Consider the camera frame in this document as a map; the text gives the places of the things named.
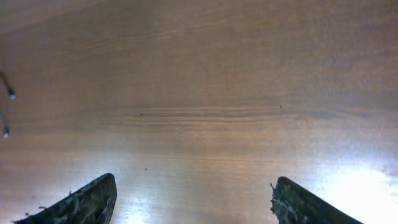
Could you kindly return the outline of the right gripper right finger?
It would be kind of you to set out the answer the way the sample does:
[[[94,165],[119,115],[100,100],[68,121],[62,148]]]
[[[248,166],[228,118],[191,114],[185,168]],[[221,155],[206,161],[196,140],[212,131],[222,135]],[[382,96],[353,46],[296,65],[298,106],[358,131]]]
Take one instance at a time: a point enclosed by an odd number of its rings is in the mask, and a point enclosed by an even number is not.
[[[279,177],[271,188],[271,212],[280,224],[359,223],[287,177]]]

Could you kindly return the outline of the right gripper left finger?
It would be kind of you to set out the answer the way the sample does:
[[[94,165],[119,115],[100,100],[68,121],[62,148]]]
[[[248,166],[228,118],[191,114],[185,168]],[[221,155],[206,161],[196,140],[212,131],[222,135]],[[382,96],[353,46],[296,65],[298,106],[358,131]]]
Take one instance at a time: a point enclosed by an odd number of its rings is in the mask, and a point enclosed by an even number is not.
[[[106,173],[92,180],[61,201],[27,214],[16,224],[109,224],[117,199],[115,177]]]

